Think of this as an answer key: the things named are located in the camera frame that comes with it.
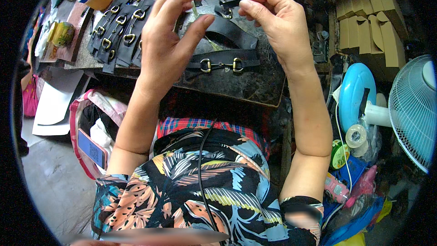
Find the concrete floor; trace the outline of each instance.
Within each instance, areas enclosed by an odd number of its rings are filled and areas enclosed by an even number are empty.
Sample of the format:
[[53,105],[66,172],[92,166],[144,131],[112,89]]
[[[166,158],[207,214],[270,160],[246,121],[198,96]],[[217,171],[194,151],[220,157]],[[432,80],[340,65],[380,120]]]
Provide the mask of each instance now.
[[[30,194],[52,232],[90,232],[89,218],[95,197],[95,183],[88,178],[74,154],[71,143],[51,141],[32,135],[33,119],[23,120],[22,138],[29,154],[22,158]],[[400,222],[386,216],[365,234],[367,246],[386,246]]]

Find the floral print shirt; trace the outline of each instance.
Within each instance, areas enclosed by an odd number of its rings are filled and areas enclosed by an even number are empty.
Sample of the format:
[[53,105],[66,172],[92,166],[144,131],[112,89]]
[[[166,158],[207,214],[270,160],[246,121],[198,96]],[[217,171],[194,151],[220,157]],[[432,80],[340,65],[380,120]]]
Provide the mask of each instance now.
[[[161,137],[154,156],[131,176],[96,180],[92,233],[132,228],[212,230],[198,184],[199,147],[208,129],[185,128]],[[248,137],[212,129],[202,151],[202,185],[216,226],[229,235],[226,245],[318,245],[320,222],[297,228],[285,220],[284,207],[323,205],[310,197],[279,203],[263,152]]]

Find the smartphone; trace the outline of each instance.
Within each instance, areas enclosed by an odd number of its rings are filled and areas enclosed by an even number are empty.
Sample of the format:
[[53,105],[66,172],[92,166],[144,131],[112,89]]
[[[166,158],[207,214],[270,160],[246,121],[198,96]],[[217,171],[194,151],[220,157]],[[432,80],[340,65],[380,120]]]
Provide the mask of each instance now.
[[91,140],[90,136],[88,136],[82,129],[79,129],[77,133],[77,145],[92,161],[102,169],[106,170],[108,152]]

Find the phone screen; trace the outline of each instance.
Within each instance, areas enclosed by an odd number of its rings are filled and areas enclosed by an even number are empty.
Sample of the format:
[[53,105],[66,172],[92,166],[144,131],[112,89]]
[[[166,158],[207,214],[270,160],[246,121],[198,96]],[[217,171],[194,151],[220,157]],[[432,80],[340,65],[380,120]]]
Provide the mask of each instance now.
[[105,169],[105,152],[92,142],[81,130],[78,131],[77,145],[91,160]]

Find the fan grille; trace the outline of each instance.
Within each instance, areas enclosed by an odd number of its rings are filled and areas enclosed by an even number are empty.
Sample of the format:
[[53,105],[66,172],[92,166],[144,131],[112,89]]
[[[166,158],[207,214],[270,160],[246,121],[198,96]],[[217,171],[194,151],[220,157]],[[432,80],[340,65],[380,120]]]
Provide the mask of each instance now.
[[428,172],[434,151],[437,124],[437,93],[423,79],[429,55],[408,62],[396,75],[389,96],[390,121],[412,161]]

